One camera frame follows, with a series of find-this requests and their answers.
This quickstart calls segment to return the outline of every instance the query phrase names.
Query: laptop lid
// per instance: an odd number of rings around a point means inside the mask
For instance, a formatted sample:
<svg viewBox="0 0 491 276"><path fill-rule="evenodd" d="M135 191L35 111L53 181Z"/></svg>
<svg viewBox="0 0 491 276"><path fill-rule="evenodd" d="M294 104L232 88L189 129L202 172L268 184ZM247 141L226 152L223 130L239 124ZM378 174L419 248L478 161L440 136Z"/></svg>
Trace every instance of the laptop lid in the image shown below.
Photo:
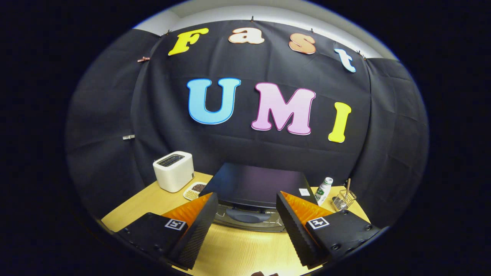
<svg viewBox="0 0 491 276"><path fill-rule="evenodd" d="M302 172L233 163L224 163L200 195L214 192L220 204L254 210L276 208L279 191L317 204Z"/></svg>

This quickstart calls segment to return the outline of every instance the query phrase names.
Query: pink letter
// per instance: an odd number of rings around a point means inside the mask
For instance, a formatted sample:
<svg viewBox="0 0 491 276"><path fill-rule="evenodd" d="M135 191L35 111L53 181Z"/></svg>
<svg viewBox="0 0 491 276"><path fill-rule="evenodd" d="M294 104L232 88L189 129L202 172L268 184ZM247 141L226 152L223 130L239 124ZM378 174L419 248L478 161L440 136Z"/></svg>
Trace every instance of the pink letter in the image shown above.
<svg viewBox="0 0 491 276"><path fill-rule="evenodd" d="M268 131L272 124L269 122L269 114L273 115L274 123L278 131L282 130L288 119L293 115L292 123L287 127L289 133L297 135L309 135L310 106L315 98L315 92L299 88L293 93L288 103L274 83L258 83L259 110L257 119L251 126L255 130Z"/></svg>

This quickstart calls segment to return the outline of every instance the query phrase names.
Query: wooden table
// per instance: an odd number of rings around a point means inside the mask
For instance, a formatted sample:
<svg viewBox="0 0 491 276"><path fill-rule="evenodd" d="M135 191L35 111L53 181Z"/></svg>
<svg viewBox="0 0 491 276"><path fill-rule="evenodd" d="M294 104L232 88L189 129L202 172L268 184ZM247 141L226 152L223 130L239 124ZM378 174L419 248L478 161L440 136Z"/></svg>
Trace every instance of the wooden table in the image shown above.
<svg viewBox="0 0 491 276"><path fill-rule="evenodd" d="M194 178L176 193L162 190L157 182L154 182L112 210L102 219L102 222L110 230L116 232L147 212L163 214L189 202L183 197L183 192L191 184L194 182L208 183L212 177L212 175L195 172ZM344 188L342 186L332 187L322 207L335 212L332 197ZM317 187L312 187L312 191L315 193ZM356 201L349 210L370 222ZM194 276L250 276L258 271L262 271L264 275L278 273L279 276L299 276L318 268L320 266L309 270L300 264L286 232L254 232L213 223L203 242L194 268L181 271Z"/></svg>

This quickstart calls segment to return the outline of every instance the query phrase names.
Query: blue letter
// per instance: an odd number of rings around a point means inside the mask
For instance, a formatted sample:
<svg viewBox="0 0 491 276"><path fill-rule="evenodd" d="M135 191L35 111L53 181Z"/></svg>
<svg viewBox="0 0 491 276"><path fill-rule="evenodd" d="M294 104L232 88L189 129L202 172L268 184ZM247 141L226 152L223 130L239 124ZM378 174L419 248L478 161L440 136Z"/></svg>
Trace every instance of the blue letter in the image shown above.
<svg viewBox="0 0 491 276"><path fill-rule="evenodd" d="M218 81L222 87L221 107L217 112L206 110L206 89L212 85L209 79L195 79L188 82L189 115L196 122L205 125L217 125L225 122L234 112L235 88L241 85L241 80L224 78Z"/></svg>
<svg viewBox="0 0 491 276"><path fill-rule="evenodd" d="M339 58L341 59L341 63L344 65L344 68L352 73L356 72L356 69L350 64L350 60L353 59L346 53L345 50L334 49L334 51L339 54Z"/></svg>

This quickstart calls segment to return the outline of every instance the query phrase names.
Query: black cloth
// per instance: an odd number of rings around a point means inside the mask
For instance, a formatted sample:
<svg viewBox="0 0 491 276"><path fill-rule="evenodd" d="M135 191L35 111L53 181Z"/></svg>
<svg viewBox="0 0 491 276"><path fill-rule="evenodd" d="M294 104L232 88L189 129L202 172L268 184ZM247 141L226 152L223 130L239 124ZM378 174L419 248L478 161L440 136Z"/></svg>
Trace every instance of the black cloth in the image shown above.
<svg viewBox="0 0 491 276"><path fill-rule="evenodd" d="M228 41L232 30L246 27L260 29L265 41ZM178 34L200 28L209 32L186 52L168 55ZM312 36L316 53L292 51L293 33ZM344 68L336 48L352 57L355 73ZM151 59L137 63L142 56ZM227 121L204 125L191 118L187 83L199 78L212 81L205 103L210 111L221 106L218 80L241 80ZM316 93L309 135L278 131L271 114L271 130L252 129L259 106L255 85L261 82L277 84L285 101L299 88ZM335 102L352 109L343 143L328 140ZM101 54L74 94L67 159L81 198L98 218L156 180L154 160L181 150L193 155L196 171L207 174L232 162L302 171L311 186L327 176L335 186L351 177L359 203L382 227L400 215L419 184L428 150L426 121L419 91L398 61L364 60L316 33L247 20L201 24L160 38L131 30ZM130 134L135 138L122 139Z"/></svg>
<svg viewBox="0 0 491 276"><path fill-rule="evenodd" d="M136 166L130 110L141 63L159 37L132 29L91 65L67 115L66 156L82 202L102 218L146 184Z"/></svg>
<svg viewBox="0 0 491 276"><path fill-rule="evenodd" d="M421 94L404 66L368 58L370 127L352 174L357 201L378 227L392 225L409 206L423 176L429 127Z"/></svg>
<svg viewBox="0 0 491 276"><path fill-rule="evenodd" d="M233 44L228 36L236 28L258 28L265 42ZM200 35L184 53L168 56L177 35L200 28L209 32ZM288 42L292 33L311 35L316 40L313 55L292 51ZM355 74L340 62L335 48L342 48L353 58ZM355 51L329 38L308 31L270 22L247 20L211 22L184 28L163 36L144 70L134 110L136 147L140 171L154 181L151 163L168 150L193 154L194 168L215 174L224 162L240 163L274 169L303 171L309 183L319 185L330 176L334 185L348 178L365 140L370 112L370 85L366 62ZM194 121L188 111L189 89L193 79L207 78L206 108L219 110L221 78L237 78L233 115L224 123L204 125ZM286 127L269 131L252 129L259 107L260 82L278 85L285 101L299 88L316 93L312 101L309 126L311 134L294 135ZM327 137L336 118L335 102L352 108L343 143L330 142Z"/></svg>

